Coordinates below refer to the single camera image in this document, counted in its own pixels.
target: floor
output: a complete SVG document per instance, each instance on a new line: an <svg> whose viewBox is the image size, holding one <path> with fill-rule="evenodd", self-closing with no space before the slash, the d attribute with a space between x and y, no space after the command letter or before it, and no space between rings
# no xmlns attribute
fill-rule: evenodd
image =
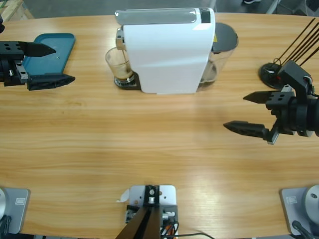
<svg viewBox="0 0 319 239"><path fill-rule="evenodd" d="M24 2L35 18L43 18L112 15L116 10L122 9L169 7L213 7L216 12L265 13L273 0L262 0L250 5L243 4L242 0L24 0ZM291 14L291 11L280 4L277 7L277 14Z"/></svg>

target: metal mounting plate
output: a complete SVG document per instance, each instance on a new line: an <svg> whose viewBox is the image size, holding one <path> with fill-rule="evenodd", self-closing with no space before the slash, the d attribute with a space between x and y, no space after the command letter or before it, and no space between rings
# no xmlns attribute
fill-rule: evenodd
<svg viewBox="0 0 319 239"><path fill-rule="evenodd" d="M11 216L9 233L17 234L23 226L30 192L27 189L17 188L2 188L2 190L7 197L4 214Z"/></svg>
<svg viewBox="0 0 319 239"><path fill-rule="evenodd" d="M176 205L176 189L173 185L160 185L161 192L159 204L162 206ZM137 185L130 188L129 205L141 207L144 202L145 185Z"/></svg>
<svg viewBox="0 0 319 239"><path fill-rule="evenodd" d="M303 205L303 197L307 189L308 188L290 188L283 189L280 192L288 230L296 236L300 235L300 233L292 226L292 223L295 220L300 222L308 232L312 231Z"/></svg>

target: black robotic gripper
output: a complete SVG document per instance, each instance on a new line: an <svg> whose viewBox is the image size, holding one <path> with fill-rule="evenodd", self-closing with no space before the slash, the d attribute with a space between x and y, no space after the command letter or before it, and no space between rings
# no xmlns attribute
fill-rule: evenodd
<svg viewBox="0 0 319 239"><path fill-rule="evenodd" d="M281 91L253 92L245 100L266 104L276 121L271 130L263 124L246 121L231 121L224 126L235 133L259 137L274 144L280 133L310 137L313 132L319 136L319 100L314 93L309 73L290 60L282 66L278 77L285 83Z"/></svg>

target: coffee maker lid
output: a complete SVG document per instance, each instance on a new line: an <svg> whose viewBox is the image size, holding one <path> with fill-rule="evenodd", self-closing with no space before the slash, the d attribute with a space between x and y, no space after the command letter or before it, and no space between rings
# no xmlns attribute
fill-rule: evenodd
<svg viewBox="0 0 319 239"><path fill-rule="evenodd" d="M235 49L237 45L238 36L235 30L227 24L217 22L212 52L218 54L220 52L230 51Z"/></svg>

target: glass cup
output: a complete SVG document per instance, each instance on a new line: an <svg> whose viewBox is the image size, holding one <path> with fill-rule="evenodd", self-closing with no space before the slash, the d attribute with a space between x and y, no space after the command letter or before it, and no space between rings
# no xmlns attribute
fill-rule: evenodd
<svg viewBox="0 0 319 239"><path fill-rule="evenodd" d="M130 82L133 75L131 70L129 58L126 51L118 50L116 47L110 49L106 55L105 60L108 63L114 77L121 82Z"/></svg>

